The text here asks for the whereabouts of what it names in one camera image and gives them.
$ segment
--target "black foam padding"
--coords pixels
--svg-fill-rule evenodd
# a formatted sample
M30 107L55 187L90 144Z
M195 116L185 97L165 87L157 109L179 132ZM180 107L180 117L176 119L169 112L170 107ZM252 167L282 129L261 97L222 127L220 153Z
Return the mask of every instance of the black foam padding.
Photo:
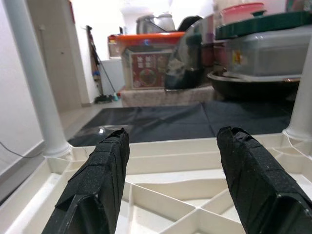
M312 202L296 181L240 128L217 134L229 191L247 234L311 234Z
M129 152L124 129L98 143L68 181L42 233L115 233Z

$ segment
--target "stainless steel pot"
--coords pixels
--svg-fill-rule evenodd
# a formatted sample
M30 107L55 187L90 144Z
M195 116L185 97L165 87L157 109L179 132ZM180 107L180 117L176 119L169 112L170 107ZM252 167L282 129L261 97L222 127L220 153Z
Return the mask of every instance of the stainless steel pot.
M175 30L170 14L142 16L136 20L136 34L164 33Z

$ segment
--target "white pillar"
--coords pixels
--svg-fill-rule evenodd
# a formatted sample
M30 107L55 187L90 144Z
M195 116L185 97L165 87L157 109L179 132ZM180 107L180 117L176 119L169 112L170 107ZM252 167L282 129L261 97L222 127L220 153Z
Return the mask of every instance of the white pillar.
M292 111L292 119L284 133L293 139L312 140L312 38Z
M4 0L3 2L45 141L46 148L43 155L64 156L71 146L65 140L26 0Z

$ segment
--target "black mat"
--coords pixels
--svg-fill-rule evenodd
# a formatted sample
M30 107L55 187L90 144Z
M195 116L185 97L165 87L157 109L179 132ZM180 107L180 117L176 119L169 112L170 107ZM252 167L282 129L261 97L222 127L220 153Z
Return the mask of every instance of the black mat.
M73 146L96 145L103 136L125 128L131 143L216 137L235 126L250 134L280 133L290 122L293 102L210 101L189 106L110 108L100 111L69 140Z

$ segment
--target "white plastic tray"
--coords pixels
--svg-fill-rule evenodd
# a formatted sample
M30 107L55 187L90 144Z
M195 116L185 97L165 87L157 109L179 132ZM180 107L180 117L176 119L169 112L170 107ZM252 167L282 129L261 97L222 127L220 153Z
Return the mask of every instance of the white plastic tray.
M312 198L310 142L255 136ZM116 234L243 234L215 138L130 145ZM41 233L67 180L94 147L48 158L0 207L0 232Z

